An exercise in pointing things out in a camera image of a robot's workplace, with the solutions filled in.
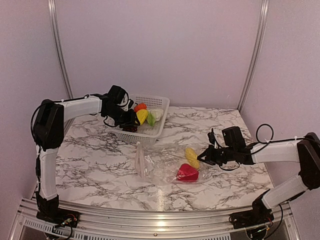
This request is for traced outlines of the clear zip top bag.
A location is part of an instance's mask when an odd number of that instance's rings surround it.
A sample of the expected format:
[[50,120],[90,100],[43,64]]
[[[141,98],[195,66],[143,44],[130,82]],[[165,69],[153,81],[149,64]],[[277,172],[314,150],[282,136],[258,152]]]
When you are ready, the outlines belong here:
[[200,184],[211,177],[210,167],[199,161],[199,176],[195,182],[179,181],[177,172],[182,164],[189,164],[185,157],[186,148],[192,148],[197,156],[203,146],[200,144],[178,145],[173,143],[147,145],[137,143],[134,167],[137,174],[145,181],[157,186],[169,184]]

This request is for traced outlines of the fake white cauliflower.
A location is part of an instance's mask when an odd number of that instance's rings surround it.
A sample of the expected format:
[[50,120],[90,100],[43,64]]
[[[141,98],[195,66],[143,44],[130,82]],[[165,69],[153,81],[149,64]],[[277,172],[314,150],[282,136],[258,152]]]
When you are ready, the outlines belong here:
[[161,108],[154,108],[148,111],[147,115],[147,123],[153,127],[156,122],[160,121],[162,116],[164,115],[164,110]]

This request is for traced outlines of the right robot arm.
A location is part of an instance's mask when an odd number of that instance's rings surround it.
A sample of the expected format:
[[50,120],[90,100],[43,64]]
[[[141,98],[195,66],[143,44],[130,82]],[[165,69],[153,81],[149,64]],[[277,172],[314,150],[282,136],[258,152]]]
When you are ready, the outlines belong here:
[[283,140],[268,140],[246,144],[238,126],[222,130],[225,146],[218,144],[215,133],[208,133],[210,145],[197,159],[208,165],[222,165],[235,161],[239,165],[254,165],[271,162],[294,162],[300,165],[297,175],[260,195],[248,212],[247,219],[258,224],[267,216],[267,211],[277,205],[295,199],[307,190],[320,186],[320,139],[309,132],[303,137]]

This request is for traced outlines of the fake orange tomato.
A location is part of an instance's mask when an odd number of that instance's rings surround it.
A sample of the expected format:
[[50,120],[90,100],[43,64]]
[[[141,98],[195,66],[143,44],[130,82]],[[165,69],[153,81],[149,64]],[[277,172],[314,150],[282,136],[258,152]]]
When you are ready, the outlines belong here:
[[134,111],[137,113],[140,110],[146,110],[147,105],[145,103],[139,103],[134,107]]

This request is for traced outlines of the fake purple grapes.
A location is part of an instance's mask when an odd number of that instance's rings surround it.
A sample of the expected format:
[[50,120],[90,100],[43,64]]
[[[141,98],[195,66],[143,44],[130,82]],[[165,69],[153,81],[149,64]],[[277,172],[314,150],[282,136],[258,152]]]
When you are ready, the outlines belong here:
[[127,126],[127,127],[122,128],[122,130],[125,132],[136,133],[138,130],[138,127],[137,126]]

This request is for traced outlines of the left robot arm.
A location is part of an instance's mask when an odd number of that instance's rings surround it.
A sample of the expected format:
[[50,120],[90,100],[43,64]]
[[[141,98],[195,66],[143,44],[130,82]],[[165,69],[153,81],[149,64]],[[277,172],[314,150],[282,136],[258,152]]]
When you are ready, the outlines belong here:
[[35,172],[38,182],[36,201],[39,212],[53,223],[63,219],[56,189],[56,159],[65,137],[65,122],[99,114],[111,118],[114,127],[137,127],[141,124],[132,109],[133,100],[120,86],[113,85],[105,94],[53,101],[45,99],[31,117],[31,135],[36,144]]

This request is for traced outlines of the fake red pepper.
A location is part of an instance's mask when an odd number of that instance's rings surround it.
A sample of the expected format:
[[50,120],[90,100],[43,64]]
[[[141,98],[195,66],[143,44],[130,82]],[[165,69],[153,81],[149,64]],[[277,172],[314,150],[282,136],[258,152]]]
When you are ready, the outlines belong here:
[[187,163],[182,164],[176,174],[176,179],[182,182],[195,182],[198,178],[199,171]]

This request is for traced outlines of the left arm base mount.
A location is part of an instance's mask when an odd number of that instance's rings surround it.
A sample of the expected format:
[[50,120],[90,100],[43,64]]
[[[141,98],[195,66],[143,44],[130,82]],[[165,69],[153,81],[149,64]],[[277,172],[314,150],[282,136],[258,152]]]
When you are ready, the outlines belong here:
[[36,214],[37,219],[56,224],[59,227],[62,226],[63,222],[71,219],[71,227],[77,227],[80,213],[78,211],[60,208],[58,195],[53,199],[47,200],[36,192],[36,203],[38,208]]

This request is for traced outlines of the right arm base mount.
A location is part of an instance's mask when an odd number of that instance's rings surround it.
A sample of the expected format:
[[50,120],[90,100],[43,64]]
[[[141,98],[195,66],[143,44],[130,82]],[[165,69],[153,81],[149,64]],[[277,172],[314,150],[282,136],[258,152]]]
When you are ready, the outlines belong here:
[[234,229],[252,227],[274,220],[272,210],[268,209],[262,201],[267,192],[268,190],[253,201],[251,210],[234,212],[230,215],[229,222]]

